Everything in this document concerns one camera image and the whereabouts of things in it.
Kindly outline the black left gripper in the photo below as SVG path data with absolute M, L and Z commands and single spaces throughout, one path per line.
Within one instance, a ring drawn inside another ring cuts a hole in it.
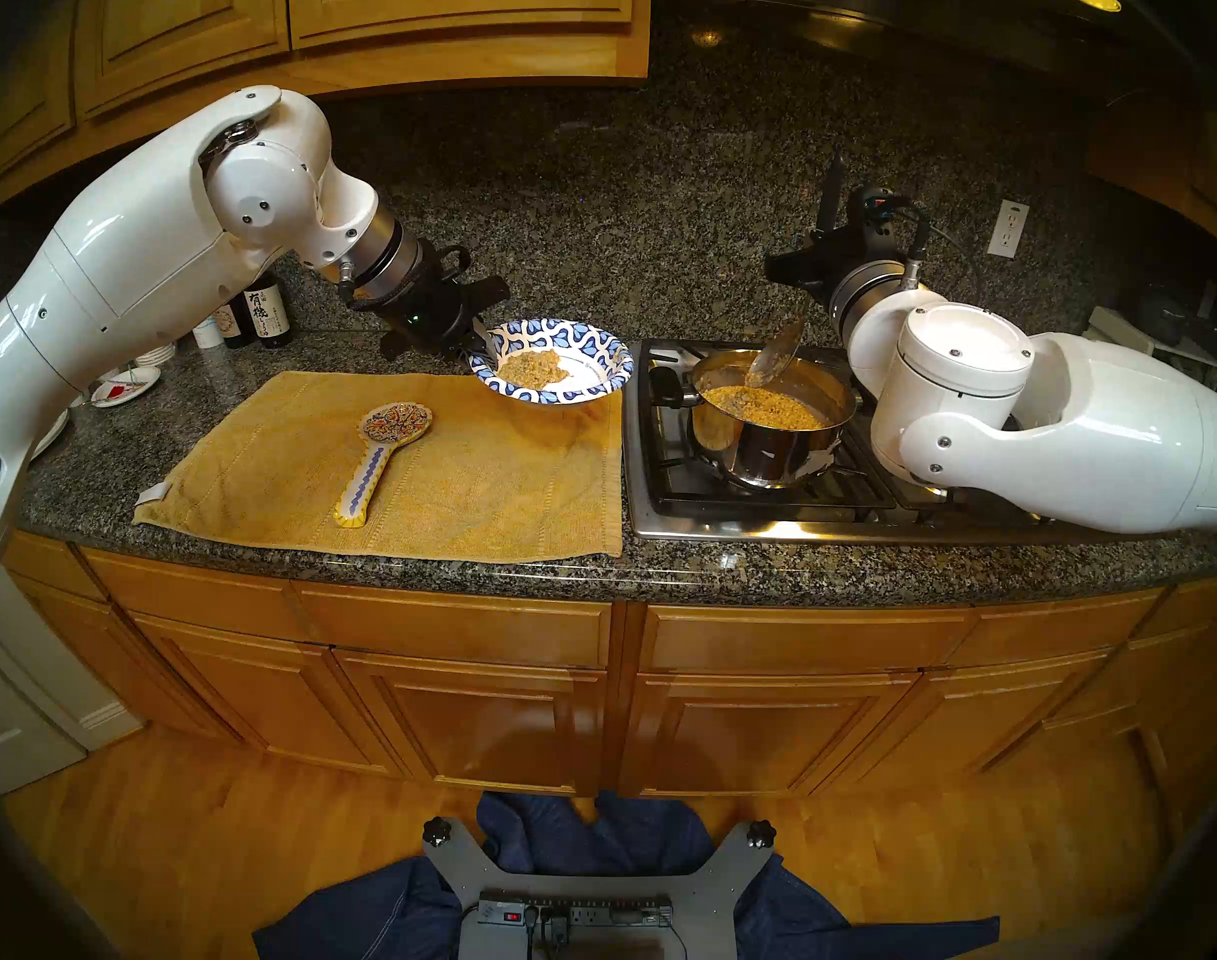
M 483 357 L 494 361 L 497 336 L 482 315 L 510 297 L 510 287 L 498 275 L 469 283 L 450 276 L 413 283 L 375 305 L 375 315 L 387 325 L 378 353 L 388 361 L 410 350 L 445 360 Z

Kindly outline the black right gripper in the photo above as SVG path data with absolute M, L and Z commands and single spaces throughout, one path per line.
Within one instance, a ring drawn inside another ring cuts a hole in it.
M 821 193 L 807 243 L 765 254 L 767 281 L 804 291 L 817 305 L 830 309 L 851 273 L 905 260 L 890 223 L 894 204 L 910 202 L 905 193 L 849 193 L 841 204 L 839 193 Z

